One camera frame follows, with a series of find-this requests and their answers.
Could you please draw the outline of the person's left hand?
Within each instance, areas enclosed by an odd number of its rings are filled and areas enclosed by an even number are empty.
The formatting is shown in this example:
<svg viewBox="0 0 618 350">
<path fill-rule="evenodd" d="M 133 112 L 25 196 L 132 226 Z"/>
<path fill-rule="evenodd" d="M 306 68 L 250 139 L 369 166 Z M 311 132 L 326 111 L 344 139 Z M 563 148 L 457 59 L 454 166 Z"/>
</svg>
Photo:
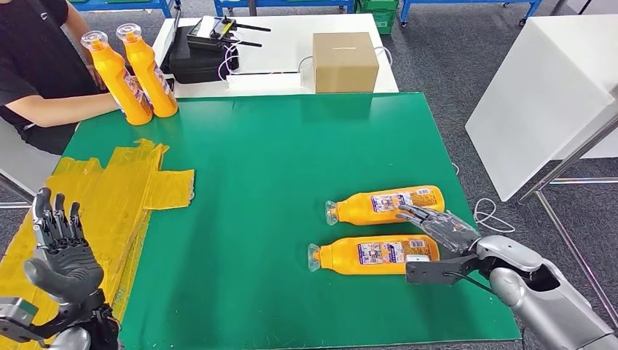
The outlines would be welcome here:
<svg viewBox="0 0 618 350">
<path fill-rule="evenodd" d="M 95 82 L 97 88 L 101 91 L 107 91 L 107 86 L 104 83 L 101 75 L 98 73 L 97 69 L 95 68 L 95 66 L 92 63 L 88 63 L 86 65 L 87 70 L 90 73 L 90 76 L 93 78 L 93 81 Z"/>
</svg>

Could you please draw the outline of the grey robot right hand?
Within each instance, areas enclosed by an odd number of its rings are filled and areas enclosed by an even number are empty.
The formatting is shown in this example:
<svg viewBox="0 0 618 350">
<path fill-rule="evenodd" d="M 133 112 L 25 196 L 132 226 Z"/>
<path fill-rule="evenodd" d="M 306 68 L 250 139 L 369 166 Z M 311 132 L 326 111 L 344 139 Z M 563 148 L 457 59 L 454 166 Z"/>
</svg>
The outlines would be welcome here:
<svg viewBox="0 0 618 350">
<path fill-rule="evenodd" d="M 481 239 L 475 228 L 450 212 L 407 204 L 398 209 L 398 219 L 412 223 L 451 252 L 466 254 Z"/>
</svg>

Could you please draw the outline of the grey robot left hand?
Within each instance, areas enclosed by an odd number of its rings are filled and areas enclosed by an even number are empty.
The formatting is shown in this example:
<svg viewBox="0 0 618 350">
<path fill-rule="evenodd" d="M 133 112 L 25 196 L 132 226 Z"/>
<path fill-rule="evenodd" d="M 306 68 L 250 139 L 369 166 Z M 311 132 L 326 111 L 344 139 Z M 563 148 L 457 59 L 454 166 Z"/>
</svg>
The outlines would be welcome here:
<svg viewBox="0 0 618 350">
<path fill-rule="evenodd" d="M 64 211 L 65 196 L 41 188 L 32 203 L 35 248 L 24 270 L 27 279 L 60 303 L 80 304 L 96 292 L 103 280 L 103 268 L 87 242 L 73 202 Z"/>
</svg>

